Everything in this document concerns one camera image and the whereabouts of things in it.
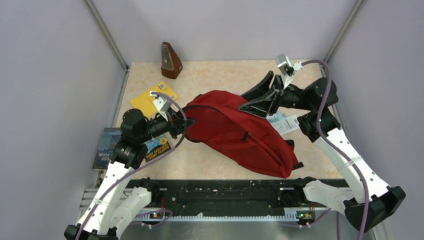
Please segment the colourful treehouse book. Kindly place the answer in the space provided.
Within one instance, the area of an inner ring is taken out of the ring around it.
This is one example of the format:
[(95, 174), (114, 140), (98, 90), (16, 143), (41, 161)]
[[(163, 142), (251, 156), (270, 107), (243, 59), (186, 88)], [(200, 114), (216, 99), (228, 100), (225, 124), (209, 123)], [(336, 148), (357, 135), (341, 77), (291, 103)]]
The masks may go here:
[(154, 137), (144, 143), (147, 147), (145, 161), (148, 163), (171, 150), (171, 145), (164, 134)]

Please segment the red backpack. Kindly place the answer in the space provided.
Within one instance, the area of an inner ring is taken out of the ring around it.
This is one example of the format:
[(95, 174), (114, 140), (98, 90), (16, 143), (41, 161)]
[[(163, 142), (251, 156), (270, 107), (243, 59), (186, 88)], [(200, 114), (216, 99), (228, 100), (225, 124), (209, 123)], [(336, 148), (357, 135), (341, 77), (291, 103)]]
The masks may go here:
[(293, 140), (285, 140), (268, 120), (242, 112), (247, 102), (223, 90), (200, 94), (183, 111), (194, 123), (186, 132), (193, 143), (203, 143), (255, 173), (288, 178), (304, 167), (295, 155)]

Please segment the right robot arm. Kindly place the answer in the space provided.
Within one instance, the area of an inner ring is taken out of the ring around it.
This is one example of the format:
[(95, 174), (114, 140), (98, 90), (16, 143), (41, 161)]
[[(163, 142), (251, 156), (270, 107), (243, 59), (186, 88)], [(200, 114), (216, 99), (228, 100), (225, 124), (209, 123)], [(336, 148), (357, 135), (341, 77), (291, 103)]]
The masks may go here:
[(299, 88), (284, 85), (280, 75), (269, 71), (242, 96), (246, 103), (239, 109), (261, 118), (274, 114), (280, 107), (305, 110), (306, 114), (297, 118), (302, 133), (327, 155), (347, 183), (347, 187), (334, 187), (312, 177), (303, 178), (293, 192), (297, 205), (324, 205), (344, 214), (355, 229), (364, 232), (399, 208), (406, 197), (404, 190), (390, 186), (370, 168), (329, 110), (338, 101), (333, 81), (321, 77)]

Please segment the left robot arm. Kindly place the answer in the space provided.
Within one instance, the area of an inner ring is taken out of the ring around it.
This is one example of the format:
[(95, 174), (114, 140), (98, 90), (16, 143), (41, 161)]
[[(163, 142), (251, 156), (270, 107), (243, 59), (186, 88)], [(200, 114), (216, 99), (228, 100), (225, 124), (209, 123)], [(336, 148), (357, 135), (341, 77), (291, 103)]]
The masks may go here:
[(194, 123), (182, 109), (169, 108), (164, 115), (157, 113), (155, 118), (147, 118), (135, 108), (126, 111), (120, 126), (121, 138), (113, 149), (106, 175), (88, 209), (76, 224), (66, 227), (64, 237), (67, 240), (118, 240), (144, 207), (154, 207), (160, 202), (156, 183), (144, 180), (119, 203), (130, 177), (164, 158), (161, 155), (142, 165), (148, 152), (146, 142), (165, 133), (174, 139), (181, 135), (179, 140), (183, 141)]

